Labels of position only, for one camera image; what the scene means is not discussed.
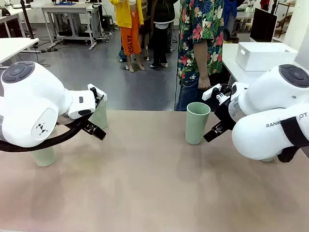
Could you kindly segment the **person's right hand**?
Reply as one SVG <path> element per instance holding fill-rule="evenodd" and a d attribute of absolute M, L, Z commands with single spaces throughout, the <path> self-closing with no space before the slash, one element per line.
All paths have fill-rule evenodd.
<path fill-rule="evenodd" d="M 207 76 L 200 76 L 198 80 L 198 89 L 207 90 L 211 87 L 210 80 Z"/>

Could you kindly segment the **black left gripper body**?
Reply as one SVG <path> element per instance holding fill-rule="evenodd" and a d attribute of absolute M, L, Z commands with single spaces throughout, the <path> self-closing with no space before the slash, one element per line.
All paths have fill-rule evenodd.
<path fill-rule="evenodd" d="M 106 95 L 103 95 L 89 121 L 95 125 L 106 125 Z"/>

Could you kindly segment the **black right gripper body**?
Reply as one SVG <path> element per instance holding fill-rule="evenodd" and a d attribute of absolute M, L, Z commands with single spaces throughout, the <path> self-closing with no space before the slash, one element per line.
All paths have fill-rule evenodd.
<path fill-rule="evenodd" d="M 214 114 L 220 120 L 219 124 L 225 129 L 232 129 L 236 124 L 229 113 L 228 107 L 230 102 L 230 97 L 228 97 L 228 99 L 221 103 L 214 112 Z"/>

